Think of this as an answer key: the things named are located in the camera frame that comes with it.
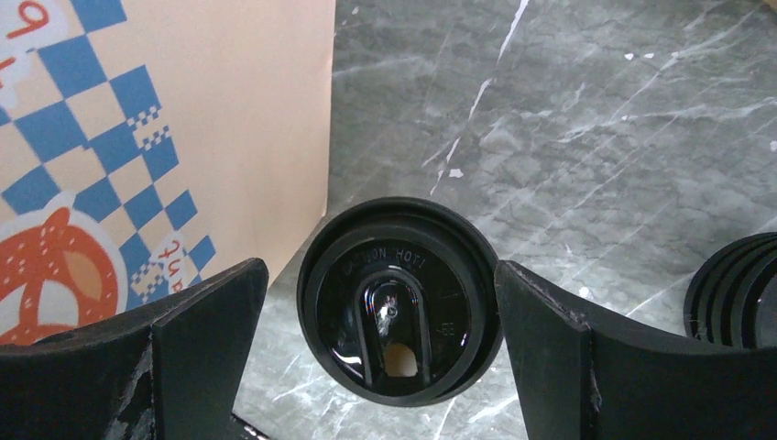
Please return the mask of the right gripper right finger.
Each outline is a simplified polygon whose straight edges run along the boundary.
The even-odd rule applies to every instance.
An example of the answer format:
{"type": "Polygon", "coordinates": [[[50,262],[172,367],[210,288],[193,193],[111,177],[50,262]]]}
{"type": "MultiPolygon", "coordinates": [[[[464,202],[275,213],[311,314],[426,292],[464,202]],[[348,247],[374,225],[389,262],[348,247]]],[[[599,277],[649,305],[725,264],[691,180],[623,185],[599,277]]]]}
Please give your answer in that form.
{"type": "Polygon", "coordinates": [[[776,351],[672,334],[501,260],[495,288],[531,439],[773,439],[776,351]]]}

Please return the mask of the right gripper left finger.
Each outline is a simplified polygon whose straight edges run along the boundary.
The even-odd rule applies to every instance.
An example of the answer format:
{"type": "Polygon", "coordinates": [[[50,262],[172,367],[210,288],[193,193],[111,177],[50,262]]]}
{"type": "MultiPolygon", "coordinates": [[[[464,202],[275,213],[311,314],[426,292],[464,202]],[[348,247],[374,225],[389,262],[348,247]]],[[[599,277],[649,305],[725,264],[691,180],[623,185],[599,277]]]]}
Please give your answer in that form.
{"type": "Polygon", "coordinates": [[[245,439],[235,397],[268,287],[247,259],[96,324],[1,348],[4,439],[245,439]]]}

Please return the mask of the blue checkered paper bag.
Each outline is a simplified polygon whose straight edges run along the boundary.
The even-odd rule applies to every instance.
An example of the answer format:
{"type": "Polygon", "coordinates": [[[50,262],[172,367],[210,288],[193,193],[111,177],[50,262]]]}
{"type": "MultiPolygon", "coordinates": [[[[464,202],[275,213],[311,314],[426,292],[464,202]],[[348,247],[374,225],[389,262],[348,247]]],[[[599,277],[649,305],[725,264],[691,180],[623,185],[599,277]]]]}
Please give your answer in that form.
{"type": "Polygon", "coordinates": [[[1,341],[258,257],[326,211],[332,1],[1,4],[1,341]]]}

